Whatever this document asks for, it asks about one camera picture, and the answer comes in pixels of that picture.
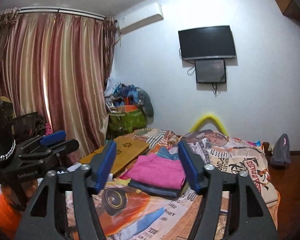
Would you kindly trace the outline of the pink pants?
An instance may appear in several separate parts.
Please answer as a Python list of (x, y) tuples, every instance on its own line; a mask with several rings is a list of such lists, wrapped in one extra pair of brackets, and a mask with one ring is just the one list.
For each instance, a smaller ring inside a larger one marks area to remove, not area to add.
[(141, 155), (126, 176), (134, 181), (179, 190), (185, 181), (185, 172), (181, 161), (170, 160), (154, 153)]

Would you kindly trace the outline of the folded blue jeans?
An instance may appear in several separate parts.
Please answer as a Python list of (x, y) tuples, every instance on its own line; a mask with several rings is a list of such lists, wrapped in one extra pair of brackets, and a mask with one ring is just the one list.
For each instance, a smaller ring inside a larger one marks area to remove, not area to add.
[[(167, 148), (160, 148), (157, 153), (155, 153), (157, 156), (165, 158), (165, 159), (170, 159), (170, 160), (180, 160), (179, 155), (178, 155), (178, 149), (176, 147), (171, 147), (169, 149)], [(154, 195), (159, 195), (163, 197), (169, 197), (169, 198), (177, 198), (181, 195), (181, 189), (179, 190), (174, 190), (174, 189), (166, 189), (162, 187), (156, 187), (153, 185), (148, 185), (144, 183), (140, 183), (137, 181), (134, 181), (130, 179), (129, 186), (136, 187), (146, 193), (149, 194), (154, 194)]]

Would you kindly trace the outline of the orange cardboard sheet with pawprints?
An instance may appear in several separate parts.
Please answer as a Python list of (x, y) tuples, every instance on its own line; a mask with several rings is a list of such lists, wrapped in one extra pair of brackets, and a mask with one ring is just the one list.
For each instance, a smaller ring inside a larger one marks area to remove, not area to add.
[(116, 142), (116, 158), (111, 168), (113, 177), (118, 177), (125, 168), (138, 158), (139, 155), (149, 151), (149, 143), (130, 137), (117, 137)]

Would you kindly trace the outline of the yellow curved headboard cushion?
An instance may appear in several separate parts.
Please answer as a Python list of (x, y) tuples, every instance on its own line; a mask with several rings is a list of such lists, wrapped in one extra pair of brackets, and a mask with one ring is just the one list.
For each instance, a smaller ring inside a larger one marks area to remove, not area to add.
[(221, 132), (226, 136), (229, 136), (229, 133), (227, 132), (221, 120), (213, 113), (202, 115), (190, 128), (189, 132), (192, 133), (192, 132), (199, 131), (202, 127), (204, 127), (207, 124), (212, 124), (217, 129), (217, 131)]

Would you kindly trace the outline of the striped pink gold curtain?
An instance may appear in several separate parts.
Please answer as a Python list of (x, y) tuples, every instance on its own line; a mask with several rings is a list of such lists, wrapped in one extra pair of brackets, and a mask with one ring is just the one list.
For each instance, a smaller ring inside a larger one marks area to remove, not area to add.
[(0, 14), (0, 98), (10, 100), (16, 116), (37, 112), (53, 131), (78, 140), (71, 162), (105, 143), (116, 31), (111, 16)]

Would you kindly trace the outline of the green laundry basket with clothes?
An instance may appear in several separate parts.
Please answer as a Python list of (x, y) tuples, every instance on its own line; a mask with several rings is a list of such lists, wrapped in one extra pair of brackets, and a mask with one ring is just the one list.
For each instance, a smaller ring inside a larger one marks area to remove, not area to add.
[(151, 98), (140, 87), (109, 78), (104, 96), (109, 116), (108, 139), (146, 128), (147, 124), (153, 121)]

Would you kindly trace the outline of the grey backpack on floor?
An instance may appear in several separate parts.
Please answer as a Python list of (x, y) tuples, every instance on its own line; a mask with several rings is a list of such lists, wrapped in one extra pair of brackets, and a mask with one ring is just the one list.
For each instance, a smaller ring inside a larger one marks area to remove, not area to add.
[(270, 165), (275, 167), (286, 167), (291, 164), (290, 143), (287, 134), (281, 135), (273, 148)]

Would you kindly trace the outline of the curtain rod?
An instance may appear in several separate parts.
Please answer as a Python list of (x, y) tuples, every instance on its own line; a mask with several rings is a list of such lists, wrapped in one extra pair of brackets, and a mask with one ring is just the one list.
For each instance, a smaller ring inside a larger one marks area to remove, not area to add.
[(6, 14), (10, 12), (17, 12), (19, 14), (29, 14), (29, 13), (57, 13), (57, 14), (69, 14), (75, 16), (83, 16), (88, 18), (93, 18), (96, 20), (103, 21), (106, 17), (93, 12), (63, 8), (63, 7), (45, 7), (45, 6), (32, 6), (32, 7), (19, 7), (19, 8), (8, 8), (0, 11), (1, 14)]

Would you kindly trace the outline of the small black wall monitor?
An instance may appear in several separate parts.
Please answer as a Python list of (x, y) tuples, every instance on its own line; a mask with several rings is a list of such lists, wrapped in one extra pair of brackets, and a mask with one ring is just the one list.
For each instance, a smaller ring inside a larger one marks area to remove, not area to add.
[(194, 62), (196, 83), (226, 83), (226, 64), (221, 59), (204, 59)]

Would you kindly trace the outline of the large black wall television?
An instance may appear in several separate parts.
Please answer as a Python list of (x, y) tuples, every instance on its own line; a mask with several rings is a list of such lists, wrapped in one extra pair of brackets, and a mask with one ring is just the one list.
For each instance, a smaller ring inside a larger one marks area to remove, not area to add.
[(228, 25), (178, 31), (183, 60), (232, 59), (236, 48)]

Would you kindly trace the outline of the white wall air conditioner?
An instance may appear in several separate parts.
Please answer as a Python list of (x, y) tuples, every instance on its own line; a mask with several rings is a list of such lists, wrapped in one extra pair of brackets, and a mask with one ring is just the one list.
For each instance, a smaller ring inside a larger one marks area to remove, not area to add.
[(155, 2), (121, 12), (115, 18), (117, 20), (117, 34), (121, 36), (152, 23), (162, 21), (164, 15), (161, 5)]

